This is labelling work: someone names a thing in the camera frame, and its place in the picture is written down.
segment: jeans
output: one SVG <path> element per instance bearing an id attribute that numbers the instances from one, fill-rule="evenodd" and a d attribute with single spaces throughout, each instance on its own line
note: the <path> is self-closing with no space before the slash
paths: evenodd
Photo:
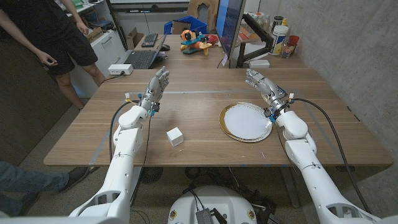
<path id="1" fill-rule="evenodd" d="M 0 191 L 32 193 L 60 190 L 66 186 L 68 180 L 69 175 L 65 173 L 43 174 L 41 172 L 24 171 L 7 162 L 0 161 Z M 17 216 L 21 208 L 21 201 L 0 193 L 0 210 L 10 216 Z"/>

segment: keyboard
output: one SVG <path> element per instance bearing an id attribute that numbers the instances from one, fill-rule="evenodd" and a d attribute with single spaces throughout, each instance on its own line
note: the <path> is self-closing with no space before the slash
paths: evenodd
<path id="1" fill-rule="evenodd" d="M 137 60 L 133 63 L 132 67 L 137 69 L 148 69 L 149 64 L 152 62 L 154 54 L 155 52 L 151 50 L 139 51 Z"/>
<path id="2" fill-rule="evenodd" d="M 145 39 L 141 44 L 141 47 L 153 47 L 155 46 L 156 40 L 157 40 L 157 34 L 148 34 L 145 36 Z"/>

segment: shoe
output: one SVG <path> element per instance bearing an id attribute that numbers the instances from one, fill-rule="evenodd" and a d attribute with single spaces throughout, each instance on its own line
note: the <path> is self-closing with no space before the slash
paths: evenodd
<path id="1" fill-rule="evenodd" d="M 61 188 L 58 192 L 63 193 L 66 192 L 67 190 L 71 189 L 73 186 L 75 186 L 77 183 L 79 183 L 81 180 L 83 180 L 86 175 L 88 174 L 89 168 L 88 167 L 76 167 L 72 171 L 68 173 L 69 175 L 69 180 L 68 183 Z"/>
<path id="2" fill-rule="evenodd" d="M 40 198 L 40 193 L 28 193 L 26 194 L 21 202 L 22 202 L 22 208 L 21 211 L 19 212 L 20 216 L 27 215 L 29 212 L 30 208 L 38 201 Z"/>

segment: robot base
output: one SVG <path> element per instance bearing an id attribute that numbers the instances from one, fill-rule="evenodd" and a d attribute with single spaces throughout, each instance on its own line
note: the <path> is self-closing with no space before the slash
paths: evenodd
<path id="1" fill-rule="evenodd" d="M 227 223 L 257 223 L 251 204 L 235 191 L 220 186 L 198 187 L 193 191 L 198 195 L 205 208 L 217 209 Z M 202 210 L 199 200 L 197 203 L 199 210 Z M 168 224 L 198 223 L 196 212 L 195 198 L 191 192 L 187 192 L 172 205 Z M 214 224 L 219 223 L 215 216 L 212 216 L 211 219 Z"/>

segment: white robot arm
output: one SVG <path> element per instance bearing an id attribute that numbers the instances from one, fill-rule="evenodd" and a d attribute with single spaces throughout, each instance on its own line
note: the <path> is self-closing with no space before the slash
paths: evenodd
<path id="1" fill-rule="evenodd" d="M 286 152 L 303 175 L 320 223 L 379 222 L 380 218 L 358 208 L 342 196 L 316 156 L 317 148 L 308 133 L 307 124 L 294 111 L 289 111 L 288 103 L 281 100 L 285 92 L 254 70 L 248 69 L 246 75 L 246 83 L 259 90 L 270 105 L 266 109 L 266 116 L 284 127 Z"/>
<path id="2" fill-rule="evenodd" d="M 114 217 L 123 223 L 130 220 L 130 200 L 134 156 L 142 145 L 141 124 L 152 111 L 159 110 L 159 100 L 169 83 L 169 71 L 162 67 L 151 78 L 138 105 L 119 118 L 119 126 L 113 135 L 116 146 L 102 188 L 87 202 L 76 208 L 70 217 Z"/>

